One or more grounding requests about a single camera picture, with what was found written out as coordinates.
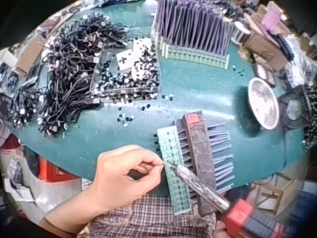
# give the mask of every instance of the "checkered shirt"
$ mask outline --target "checkered shirt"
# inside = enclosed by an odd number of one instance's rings
[[[212,238],[215,215],[201,217],[195,200],[192,211],[175,216],[170,198],[146,195],[131,204],[96,217],[81,237],[199,237]]]

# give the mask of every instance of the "round metal dish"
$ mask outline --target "round metal dish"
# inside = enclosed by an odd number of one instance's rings
[[[279,121],[277,99],[270,86],[260,78],[253,78],[248,88],[249,104],[258,122],[273,130]]]

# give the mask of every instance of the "fan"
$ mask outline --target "fan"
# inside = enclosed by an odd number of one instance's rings
[[[302,85],[278,98],[281,120],[287,130],[311,124],[312,108]]]

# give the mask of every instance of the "red plastic part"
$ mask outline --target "red plastic part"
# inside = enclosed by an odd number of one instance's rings
[[[40,156],[40,174],[39,179],[46,182],[61,182],[71,179],[78,179],[76,175],[61,169]]]
[[[248,219],[252,212],[253,207],[246,201],[239,199],[234,207],[222,217],[223,222],[226,224],[227,232],[231,237],[243,237],[242,228],[245,221]]]
[[[5,143],[1,146],[1,150],[13,150],[20,146],[18,138],[15,135],[11,134]]]
[[[187,121],[189,124],[197,123],[200,121],[199,116],[196,113],[190,113],[187,116]]]

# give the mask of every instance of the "circuit board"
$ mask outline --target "circuit board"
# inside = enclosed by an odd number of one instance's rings
[[[177,128],[176,126],[164,127],[158,129],[157,132],[174,214],[186,213],[192,210],[188,185],[177,177],[168,163],[184,165]]]

